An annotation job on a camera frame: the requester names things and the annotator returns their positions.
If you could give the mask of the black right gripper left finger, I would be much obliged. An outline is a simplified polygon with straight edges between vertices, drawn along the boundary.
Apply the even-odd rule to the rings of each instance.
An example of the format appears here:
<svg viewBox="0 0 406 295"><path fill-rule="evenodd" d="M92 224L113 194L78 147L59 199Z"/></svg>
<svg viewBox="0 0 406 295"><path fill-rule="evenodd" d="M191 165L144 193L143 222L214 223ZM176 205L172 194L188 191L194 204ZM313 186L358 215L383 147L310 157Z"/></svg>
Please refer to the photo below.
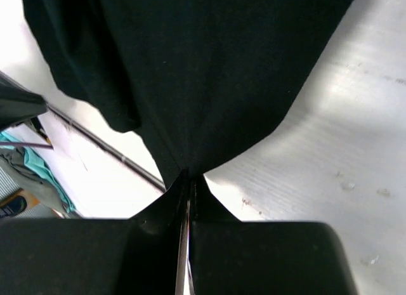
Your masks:
<svg viewBox="0 0 406 295"><path fill-rule="evenodd" d="M1 293L182 294L188 189L126 220L2 220Z"/></svg>

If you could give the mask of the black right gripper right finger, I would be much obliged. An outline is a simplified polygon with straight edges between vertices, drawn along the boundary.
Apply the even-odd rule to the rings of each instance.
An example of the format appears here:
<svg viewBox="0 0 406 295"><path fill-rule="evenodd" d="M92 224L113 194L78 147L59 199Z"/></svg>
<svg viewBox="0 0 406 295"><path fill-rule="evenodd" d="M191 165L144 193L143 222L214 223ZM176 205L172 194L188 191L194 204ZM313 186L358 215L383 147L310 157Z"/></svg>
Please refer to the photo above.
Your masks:
<svg viewBox="0 0 406 295"><path fill-rule="evenodd" d="M327 224L238 220L192 181L189 262L196 294L356 294L344 249Z"/></svg>

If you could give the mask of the black t shirt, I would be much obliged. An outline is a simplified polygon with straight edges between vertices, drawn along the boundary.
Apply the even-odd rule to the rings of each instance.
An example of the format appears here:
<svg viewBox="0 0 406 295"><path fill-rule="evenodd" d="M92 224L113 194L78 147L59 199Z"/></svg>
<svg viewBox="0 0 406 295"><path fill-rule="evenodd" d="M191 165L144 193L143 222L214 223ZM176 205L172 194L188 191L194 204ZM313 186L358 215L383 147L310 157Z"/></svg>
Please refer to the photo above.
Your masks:
<svg viewBox="0 0 406 295"><path fill-rule="evenodd" d="M282 122L353 0L22 0L60 91L141 136L170 185Z"/></svg>

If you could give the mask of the blue sneaker on floor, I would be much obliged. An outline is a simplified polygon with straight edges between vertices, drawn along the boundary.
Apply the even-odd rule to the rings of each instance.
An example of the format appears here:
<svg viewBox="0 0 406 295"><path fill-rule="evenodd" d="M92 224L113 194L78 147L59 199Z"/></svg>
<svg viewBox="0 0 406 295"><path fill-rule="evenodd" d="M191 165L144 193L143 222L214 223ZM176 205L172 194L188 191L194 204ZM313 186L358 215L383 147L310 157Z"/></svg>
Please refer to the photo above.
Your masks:
<svg viewBox="0 0 406 295"><path fill-rule="evenodd" d="M11 218L24 212L27 208L25 197L17 195L1 204L0 218Z"/></svg>

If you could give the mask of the teal cloth on floor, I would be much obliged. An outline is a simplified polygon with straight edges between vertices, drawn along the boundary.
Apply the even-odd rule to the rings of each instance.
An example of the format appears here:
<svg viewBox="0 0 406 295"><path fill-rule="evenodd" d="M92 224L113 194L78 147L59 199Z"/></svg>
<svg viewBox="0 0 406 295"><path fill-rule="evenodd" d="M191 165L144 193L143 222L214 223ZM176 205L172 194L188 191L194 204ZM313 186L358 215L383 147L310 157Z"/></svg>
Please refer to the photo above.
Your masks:
<svg viewBox="0 0 406 295"><path fill-rule="evenodd" d="M1 169L44 206L59 213L76 212L76 207L46 161L27 142L1 133Z"/></svg>

